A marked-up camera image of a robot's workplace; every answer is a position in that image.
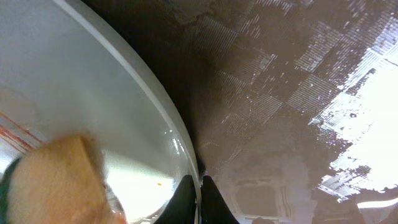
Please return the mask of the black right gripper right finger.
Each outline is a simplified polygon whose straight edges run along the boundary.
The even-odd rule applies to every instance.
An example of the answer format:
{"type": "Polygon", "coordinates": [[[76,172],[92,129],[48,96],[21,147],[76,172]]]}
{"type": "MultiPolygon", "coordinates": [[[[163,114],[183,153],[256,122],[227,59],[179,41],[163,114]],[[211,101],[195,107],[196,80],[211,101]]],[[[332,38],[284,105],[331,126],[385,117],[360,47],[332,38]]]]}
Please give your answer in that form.
{"type": "Polygon", "coordinates": [[[209,175],[203,177],[201,186],[201,223],[239,224],[209,175]]]}

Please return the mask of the yellow green sponge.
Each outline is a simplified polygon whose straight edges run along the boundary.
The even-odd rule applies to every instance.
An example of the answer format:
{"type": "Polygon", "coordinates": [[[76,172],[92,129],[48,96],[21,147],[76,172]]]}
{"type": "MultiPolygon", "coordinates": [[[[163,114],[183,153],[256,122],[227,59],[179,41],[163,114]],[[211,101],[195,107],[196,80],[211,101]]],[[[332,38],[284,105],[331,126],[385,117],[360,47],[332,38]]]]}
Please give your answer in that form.
{"type": "Polygon", "coordinates": [[[125,222],[109,201],[103,155],[86,136],[44,144],[2,174],[1,223],[125,222]]]}

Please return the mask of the brown serving tray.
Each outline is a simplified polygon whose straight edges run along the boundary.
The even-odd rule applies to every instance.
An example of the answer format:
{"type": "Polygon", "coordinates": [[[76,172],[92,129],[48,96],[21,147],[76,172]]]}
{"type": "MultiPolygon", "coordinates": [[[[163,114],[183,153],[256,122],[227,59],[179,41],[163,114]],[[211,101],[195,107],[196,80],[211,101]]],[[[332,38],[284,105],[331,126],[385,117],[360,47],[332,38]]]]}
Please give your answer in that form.
{"type": "Polygon", "coordinates": [[[397,222],[397,2],[88,1],[239,223],[397,222]]]}

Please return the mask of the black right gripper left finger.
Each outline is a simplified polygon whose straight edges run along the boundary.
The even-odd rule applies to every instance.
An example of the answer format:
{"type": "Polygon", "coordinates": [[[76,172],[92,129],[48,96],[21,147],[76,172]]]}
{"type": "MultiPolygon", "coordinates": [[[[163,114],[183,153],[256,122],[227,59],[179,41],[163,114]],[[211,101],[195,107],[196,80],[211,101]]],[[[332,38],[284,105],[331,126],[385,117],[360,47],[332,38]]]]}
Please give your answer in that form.
{"type": "Polygon", "coordinates": [[[196,198],[193,178],[185,175],[154,224],[194,224],[196,198]]]}

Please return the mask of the white plate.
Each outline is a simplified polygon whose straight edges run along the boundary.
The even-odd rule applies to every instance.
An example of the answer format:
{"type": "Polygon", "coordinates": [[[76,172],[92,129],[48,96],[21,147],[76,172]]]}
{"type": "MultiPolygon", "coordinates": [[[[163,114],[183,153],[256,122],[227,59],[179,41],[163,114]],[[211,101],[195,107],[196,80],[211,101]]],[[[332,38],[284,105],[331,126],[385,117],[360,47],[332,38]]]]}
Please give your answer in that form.
{"type": "Polygon", "coordinates": [[[70,134],[93,138],[111,203],[155,223],[189,175],[186,127],[134,49],[81,1],[1,2],[1,169],[70,134]]]}

